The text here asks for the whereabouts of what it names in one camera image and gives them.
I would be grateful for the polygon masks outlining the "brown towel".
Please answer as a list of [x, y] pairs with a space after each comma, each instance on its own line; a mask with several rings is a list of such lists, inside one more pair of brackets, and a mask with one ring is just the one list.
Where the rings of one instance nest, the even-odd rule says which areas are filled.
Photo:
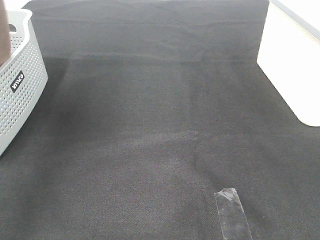
[[0, 65], [11, 56], [10, 27], [5, 3], [0, 0]]

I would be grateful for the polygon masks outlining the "black table cloth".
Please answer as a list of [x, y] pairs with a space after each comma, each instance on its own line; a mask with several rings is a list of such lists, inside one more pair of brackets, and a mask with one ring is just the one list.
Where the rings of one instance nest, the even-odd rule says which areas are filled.
[[320, 130], [257, 65], [266, 0], [33, 0], [46, 87], [0, 159], [3, 240], [320, 237]]

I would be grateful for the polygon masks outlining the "clear tape strip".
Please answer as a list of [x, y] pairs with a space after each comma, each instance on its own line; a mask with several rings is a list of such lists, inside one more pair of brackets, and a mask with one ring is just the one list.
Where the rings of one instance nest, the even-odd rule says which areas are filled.
[[252, 240], [243, 206], [235, 188], [214, 193], [221, 233], [224, 240]]

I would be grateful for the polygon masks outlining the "white perforated laundry basket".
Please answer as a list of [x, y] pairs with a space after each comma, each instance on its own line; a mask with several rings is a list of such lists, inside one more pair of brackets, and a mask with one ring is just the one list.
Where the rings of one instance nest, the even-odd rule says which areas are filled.
[[48, 81], [48, 74], [28, 9], [8, 10], [11, 56], [0, 67], [0, 151], [20, 131]]

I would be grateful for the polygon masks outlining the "white woven storage bin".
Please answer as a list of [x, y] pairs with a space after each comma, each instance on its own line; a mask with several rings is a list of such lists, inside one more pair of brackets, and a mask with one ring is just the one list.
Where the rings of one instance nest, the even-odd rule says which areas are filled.
[[320, 2], [271, 0], [257, 64], [303, 124], [320, 125]]

